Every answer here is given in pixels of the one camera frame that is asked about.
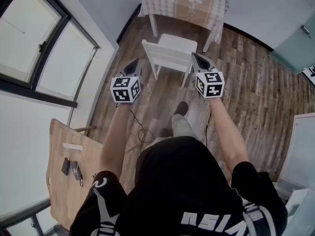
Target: window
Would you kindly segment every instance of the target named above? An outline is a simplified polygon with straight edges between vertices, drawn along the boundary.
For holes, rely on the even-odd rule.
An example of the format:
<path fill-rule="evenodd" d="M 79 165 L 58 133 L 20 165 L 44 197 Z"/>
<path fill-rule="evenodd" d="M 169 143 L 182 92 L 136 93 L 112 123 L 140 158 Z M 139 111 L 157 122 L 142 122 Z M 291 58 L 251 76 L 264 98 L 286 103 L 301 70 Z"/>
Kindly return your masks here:
<path fill-rule="evenodd" d="M 76 107 L 98 48 L 57 0 L 0 0 L 0 89 Z"/>

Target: black cable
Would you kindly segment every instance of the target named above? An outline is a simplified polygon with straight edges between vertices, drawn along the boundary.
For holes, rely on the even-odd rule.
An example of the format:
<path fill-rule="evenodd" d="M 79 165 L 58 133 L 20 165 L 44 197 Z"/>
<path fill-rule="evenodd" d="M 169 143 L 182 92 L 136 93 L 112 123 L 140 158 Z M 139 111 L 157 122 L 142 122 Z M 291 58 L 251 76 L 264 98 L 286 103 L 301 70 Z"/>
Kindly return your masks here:
<path fill-rule="evenodd" d="M 143 143 L 152 143 L 155 138 L 154 138 L 154 134 L 150 131 L 150 130 L 146 130 L 143 125 L 138 121 L 138 119 L 136 118 L 136 116 L 134 115 L 133 111 L 131 109 L 129 109 L 129 111 L 131 112 L 133 118 L 136 120 L 136 122 L 141 126 L 141 129 L 138 131 L 138 139 L 140 141 L 140 153 L 141 153 L 141 148 L 142 148 L 142 144 Z M 143 141 L 143 138 L 146 136 L 146 132 L 151 133 L 151 135 L 153 136 L 153 140 L 152 141 Z"/>
<path fill-rule="evenodd" d="M 207 148 L 208 148 L 207 131 L 208 131 L 208 127 L 209 127 L 209 122 L 210 122 L 211 115 L 212 115 L 212 112 L 211 112 L 211 108 L 210 108 L 210 115 L 209 115 L 208 123 L 207 123 L 207 126 L 206 126 L 206 147 L 207 147 Z"/>

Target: table leg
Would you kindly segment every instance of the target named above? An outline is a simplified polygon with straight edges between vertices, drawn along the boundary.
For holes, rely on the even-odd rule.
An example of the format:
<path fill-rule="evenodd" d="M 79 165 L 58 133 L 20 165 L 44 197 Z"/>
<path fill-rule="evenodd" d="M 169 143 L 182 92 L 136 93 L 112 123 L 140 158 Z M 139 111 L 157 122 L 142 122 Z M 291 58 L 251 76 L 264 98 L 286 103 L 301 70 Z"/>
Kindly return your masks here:
<path fill-rule="evenodd" d="M 209 36 L 208 36 L 208 39 L 206 41 L 206 44 L 204 46 L 204 48 L 202 49 L 202 52 L 207 52 L 209 46 L 210 46 L 210 43 L 212 42 L 212 38 L 213 38 L 213 34 L 212 32 L 214 32 L 214 30 L 212 30 L 210 33 L 209 33 Z"/>
<path fill-rule="evenodd" d="M 158 36 L 158 27 L 157 27 L 156 17 L 154 14 L 149 14 L 149 17 L 150 17 L 153 36 L 157 37 Z"/>

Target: floral tablecloth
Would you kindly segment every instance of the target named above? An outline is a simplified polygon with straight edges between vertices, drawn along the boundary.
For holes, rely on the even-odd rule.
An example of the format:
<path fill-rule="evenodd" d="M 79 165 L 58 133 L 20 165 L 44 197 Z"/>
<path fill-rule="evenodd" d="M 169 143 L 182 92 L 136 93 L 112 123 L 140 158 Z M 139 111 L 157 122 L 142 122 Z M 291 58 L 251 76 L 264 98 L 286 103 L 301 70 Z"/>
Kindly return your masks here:
<path fill-rule="evenodd" d="M 220 43 L 228 0 L 142 0 L 139 16 L 157 14 L 191 22 L 211 30 Z"/>

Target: wooden table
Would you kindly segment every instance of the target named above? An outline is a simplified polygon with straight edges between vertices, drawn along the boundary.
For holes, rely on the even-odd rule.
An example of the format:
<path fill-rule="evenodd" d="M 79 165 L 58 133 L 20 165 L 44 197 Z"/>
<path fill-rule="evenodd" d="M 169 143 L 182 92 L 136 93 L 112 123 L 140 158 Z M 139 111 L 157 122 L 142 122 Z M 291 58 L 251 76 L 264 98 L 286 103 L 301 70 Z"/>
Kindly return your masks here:
<path fill-rule="evenodd" d="M 81 145 L 83 150 L 64 148 L 63 143 Z M 93 175 L 99 172 L 98 162 L 101 149 L 102 144 L 55 119 L 51 120 L 49 162 L 46 172 L 46 183 L 51 201 L 50 213 L 67 229 L 70 228 L 88 194 L 93 182 Z M 65 157 L 71 162 L 78 162 L 83 176 L 83 187 L 75 179 L 71 169 L 67 176 L 62 173 Z"/>
<path fill-rule="evenodd" d="M 154 37 L 158 36 L 155 15 L 163 15 L 191 22 L 210 30 L 203 48 L 211 42 L 220 44 L 223 16 L 228 10 L 227 0 L 142 0 L 139 16 L 149 15 Z"/>

